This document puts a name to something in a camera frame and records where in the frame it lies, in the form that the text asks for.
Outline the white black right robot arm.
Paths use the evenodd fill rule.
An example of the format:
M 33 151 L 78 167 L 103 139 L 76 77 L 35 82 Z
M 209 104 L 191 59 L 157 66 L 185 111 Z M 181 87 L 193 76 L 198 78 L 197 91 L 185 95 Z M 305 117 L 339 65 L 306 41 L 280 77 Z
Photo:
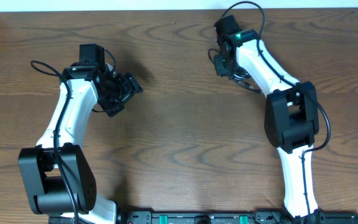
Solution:
M 256 31 L 242 30 L 233 16 L 214 24 L 221 53 L 214 56 L 219 76 L 245 73 L 266 97 L 264 129 L 282 162 L 284 206 L 293 223 L 316 223 L 318 208 L 313 194 L 311 156 L 319 131 L 316 90 L 299 82 L 270 55 Z

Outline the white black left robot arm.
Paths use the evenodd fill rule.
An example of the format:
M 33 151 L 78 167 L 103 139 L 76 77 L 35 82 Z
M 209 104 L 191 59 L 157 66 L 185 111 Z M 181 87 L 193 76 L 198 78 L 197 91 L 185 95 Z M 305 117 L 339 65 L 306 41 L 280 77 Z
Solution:
M 35 147 L 23 148 L 18 164 L 30 209 L 49 223 L 122 223 L 115 202 L 98 194 L 96 179 L 82 151 L 94 106 L 117 115 L 142 87 L 130 73 L 116 73 L 106 63 L 110 52 L 81 44 L 79 61 L 48 75 L 60 82 L 60 96 L 50 123 Z

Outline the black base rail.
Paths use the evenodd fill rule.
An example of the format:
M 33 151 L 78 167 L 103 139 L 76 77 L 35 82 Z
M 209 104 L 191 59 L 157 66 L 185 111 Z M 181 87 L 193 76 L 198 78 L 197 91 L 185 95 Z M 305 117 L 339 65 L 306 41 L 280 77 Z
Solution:
M 157 213 L 157 212 L 128 212 L 119 214 L 116 223 L 123 224 L 249 224 L 249 223 L 350 223 L 358 224 L 356 213 L 331 213 L 316 210 L 305 217 L 292 218 L 289 214 L 271 210 L 257 210 L 250 213 Z

